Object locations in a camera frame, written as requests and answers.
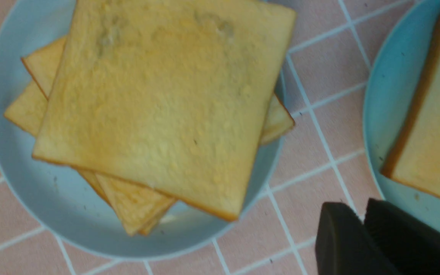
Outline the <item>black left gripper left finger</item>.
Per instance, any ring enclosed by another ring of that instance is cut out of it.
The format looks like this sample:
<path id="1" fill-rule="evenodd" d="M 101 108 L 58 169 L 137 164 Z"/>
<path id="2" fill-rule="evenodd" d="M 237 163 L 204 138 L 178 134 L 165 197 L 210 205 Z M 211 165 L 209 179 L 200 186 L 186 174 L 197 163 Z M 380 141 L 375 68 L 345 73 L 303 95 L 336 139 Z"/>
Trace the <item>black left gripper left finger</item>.
<path id="1" fill-rule="evenodd" d="M 399 275 L 354 211 L 324 202 L 315 242 L 319 275 Z"/>

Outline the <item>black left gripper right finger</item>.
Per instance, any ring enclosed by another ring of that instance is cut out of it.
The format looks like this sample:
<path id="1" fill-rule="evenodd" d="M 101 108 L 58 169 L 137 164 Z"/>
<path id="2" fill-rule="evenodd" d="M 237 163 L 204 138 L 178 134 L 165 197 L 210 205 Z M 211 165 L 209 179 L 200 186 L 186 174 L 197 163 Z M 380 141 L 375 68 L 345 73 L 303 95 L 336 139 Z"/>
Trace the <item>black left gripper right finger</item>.
<path id="1" fill-rule="evenodd" d="M 399 275 L 440 275 L 440 232 L 387 201 L 369 199 L 364 226 Z"/>

